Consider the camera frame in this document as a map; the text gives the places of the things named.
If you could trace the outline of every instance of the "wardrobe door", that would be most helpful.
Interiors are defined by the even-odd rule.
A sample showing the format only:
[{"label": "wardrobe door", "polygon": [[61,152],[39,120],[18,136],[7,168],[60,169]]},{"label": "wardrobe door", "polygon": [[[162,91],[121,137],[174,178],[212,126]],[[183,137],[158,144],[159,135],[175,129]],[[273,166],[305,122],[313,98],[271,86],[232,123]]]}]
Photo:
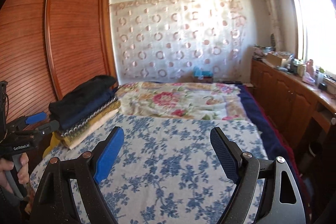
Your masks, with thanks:
[{"label": "wardrobe door", "polygon": [[44,39],[45,0],[6,0],[0,10],[0,81],[8,81],[7,122],[48,112],[56,100]]},{"label": "wardrobe door", "polygon": [[109,74],[101,2],[47,0],[47,53],[59,99],[90,78]]}]

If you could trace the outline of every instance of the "floral blanket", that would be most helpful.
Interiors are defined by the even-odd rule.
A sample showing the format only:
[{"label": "floral blanket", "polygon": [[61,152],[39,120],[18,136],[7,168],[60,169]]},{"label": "floral blanket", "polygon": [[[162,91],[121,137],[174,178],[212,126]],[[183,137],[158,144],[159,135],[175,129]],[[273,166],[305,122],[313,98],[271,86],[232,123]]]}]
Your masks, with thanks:
[{"label": "floral blanket", "polygon": [[[266,152],[257,128],[247,121],[203,121],[117,114],[73,150],[55,147],[30,176],[36,191],[48,161],[77,158],[92,151],[108,133],[120,126],[124,144],[109,177],[100,190],[118,224],[215,224],[223,213],[235,185],[229,180],[209,140],[219,126],[243,151],[259,158]],[[263,180],[245,223],[252,223],[260,201]],[[72,190],[82,223],[89,223],[77,183]]]},{"label": "floral blanket", "polygon": [[117,91],[126,115],[197,120],[247,120],[235,85],[138,82]]}]

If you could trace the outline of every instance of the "patterned curtain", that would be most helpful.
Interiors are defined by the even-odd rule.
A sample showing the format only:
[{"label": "patterned curtain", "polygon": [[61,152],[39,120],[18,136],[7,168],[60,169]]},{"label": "patterned curtain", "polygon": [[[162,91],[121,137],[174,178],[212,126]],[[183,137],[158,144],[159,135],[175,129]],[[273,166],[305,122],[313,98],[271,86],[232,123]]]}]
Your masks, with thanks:
[{"label": "patterned curtain", "polygon": [[266,0],[268,13],[271,17],[272,33],[274,34],[277,51],[284,51],[285,46],[282,39],[280,24],[278,19],[278,0]]},{"label": "patterned curtain", "polygon": [[246,17],[234,0],[135,0],[112,5],[120,83],[193,81],[241,75]]}]

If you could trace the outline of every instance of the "blue gripper pad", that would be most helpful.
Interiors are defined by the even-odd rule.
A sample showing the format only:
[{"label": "blue gripper pad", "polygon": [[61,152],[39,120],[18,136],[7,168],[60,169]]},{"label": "blue gripper pad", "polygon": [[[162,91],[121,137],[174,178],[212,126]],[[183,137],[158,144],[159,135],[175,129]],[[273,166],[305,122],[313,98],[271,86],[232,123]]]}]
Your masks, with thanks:
[{"label": "blue gripper pad", "polygon": [[96,173],[93,177],[97,184],[109,176],[123,143],[124,130],[118,128],[97,160]]},{"label": "blue gripper pad", "polygon": [[226,177],[237,184],[237,182],[240,180],[238,174],[238,162],[232,156],[224,141],[214,128],[210,131],[210,143],[217,155],[217,158],[219,159],[220,164],[223,167]]},{"label": "blue gripper pad", "polygon": [[36,113],[34,115],[27,117],[26,124],[34,124],[34,123],[43,121],[46,118],[47,118],[47,114],[45,112]]}]

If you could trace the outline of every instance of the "stack of folded clothes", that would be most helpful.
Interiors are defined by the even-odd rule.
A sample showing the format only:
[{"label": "stack of folded clothes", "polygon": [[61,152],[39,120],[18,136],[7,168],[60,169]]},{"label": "stack of folded clothes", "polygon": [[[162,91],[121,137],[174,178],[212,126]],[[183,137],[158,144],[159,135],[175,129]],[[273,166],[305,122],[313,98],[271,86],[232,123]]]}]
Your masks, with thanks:
[{"label": "stack of folded clothes", "polygon": [[59,122],[56,136],[64,145],[73,149],[117,113],[120,102],[112,89],[115,83],[112,76],[95,76],[49,104],[50,120]]}]

